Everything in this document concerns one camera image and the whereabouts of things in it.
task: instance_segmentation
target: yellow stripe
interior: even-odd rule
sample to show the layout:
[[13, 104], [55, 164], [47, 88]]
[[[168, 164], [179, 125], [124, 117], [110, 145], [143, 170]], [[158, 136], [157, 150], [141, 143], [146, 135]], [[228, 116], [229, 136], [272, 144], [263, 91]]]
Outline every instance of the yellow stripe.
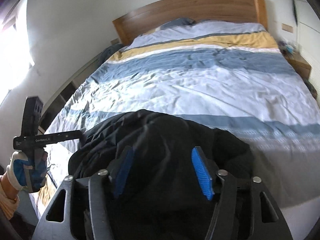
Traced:
[[267, 32], [225, 35], [225, 36], [210, 36], [200, 39], [188, 39], [182, 41], [169, 42], [164, 44], [150, 45], [143, 48], [130, 49], [124, 52], [116, 52], [108, 61], [124, 60], [142, 53], [151, 52], [160, 49], [170, 49], [180, 46], [191, 46], [197, 44], [218, 45], [221, 47], [246, 47], [255, 49], [277, 49], [278, 45], [274, 38]]
[[49, 175], [46, 175], [46, 184], [38, 192], [39, 200], [41, 200], [44, 207], [47, 207], [47, 205], [49, 204], [51, 198], [54, 196], [56, 191], [57, 189], [51, 182]]

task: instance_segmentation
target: blue and white glove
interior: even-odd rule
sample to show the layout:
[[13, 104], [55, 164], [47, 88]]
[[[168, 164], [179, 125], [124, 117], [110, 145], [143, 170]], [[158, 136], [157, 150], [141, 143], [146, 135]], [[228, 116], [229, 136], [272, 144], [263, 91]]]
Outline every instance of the blue and white glove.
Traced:
[[[29, 192], [37, 192], [45, 185], [45, 176], [47, 174], [47, 152], [43, 148], [35, 149], [35, 159], [29, 160], [24, 152], [14, 152], [11, 157], [10, 164], [7, 166], [7, 175], [10, 184], [16, 190], [28, 190]], [[27, 187], [27, 179], [25, 168], [35, 167], [32, 171], [31, 181], [32, 188]]]

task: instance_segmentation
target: sleeve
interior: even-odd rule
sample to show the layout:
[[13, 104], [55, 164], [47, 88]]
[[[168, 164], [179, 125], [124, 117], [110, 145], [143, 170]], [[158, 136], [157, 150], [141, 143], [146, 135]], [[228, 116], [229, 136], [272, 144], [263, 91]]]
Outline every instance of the sleeve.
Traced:
[[0, 208], [2, 209], [4, 215], [8, 220], [10, 220], [13, 217], [13, 213], [17, 210], [18, 205], [19, 197], [17, 196], [15, 200], [8, 199], [0, 183]]

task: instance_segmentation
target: metal screw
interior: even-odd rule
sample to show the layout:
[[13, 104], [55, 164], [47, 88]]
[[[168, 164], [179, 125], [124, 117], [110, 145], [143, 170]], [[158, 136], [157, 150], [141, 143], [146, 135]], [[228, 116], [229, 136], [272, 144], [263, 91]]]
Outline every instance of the metal screw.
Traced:
[[253, 177], [252, 180], [253, 180], [253, 182], [255, 182], [255, 183], [260, 183], [260, 182], [262, 182], [262, 179], [261, 179], [260, 177]]
[[66, 176], [65, 178], [64, 178], [64, 181], [65, 182], [70, 182], [70, 181], [72, 181], [73, 180], [73, 176], [71, 176], [71, 175], [68, 175], [68, 176]]
[[220, 176], [227, 176], [228, 172], [226, 170], [218, 170], [218, 175]]
[[104, 176], [104, 175], [107, 175], [109, 172], [107, 171], [107, 170], [100, 170], [100, 171], [98, 171], [98, 175], [100, 175], [100, 176]]

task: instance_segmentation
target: striped duvet cover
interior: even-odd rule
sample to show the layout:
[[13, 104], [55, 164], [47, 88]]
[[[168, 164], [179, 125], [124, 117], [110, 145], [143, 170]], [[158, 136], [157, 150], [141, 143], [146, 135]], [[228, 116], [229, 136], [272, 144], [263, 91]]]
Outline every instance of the striped duvet cover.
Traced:
[[[225, 129], [247, 142], [255, 175], [283, 210], [320, 195], [320, 110], [260, 24], [205, 21], [136, 38], [79, 87], [47, 133], [86, 131], [139, 109]], [[77, 149], [76, 141], [47, 147], [57, 185]], [[41, 216], [48, 201], [32, 198]]]

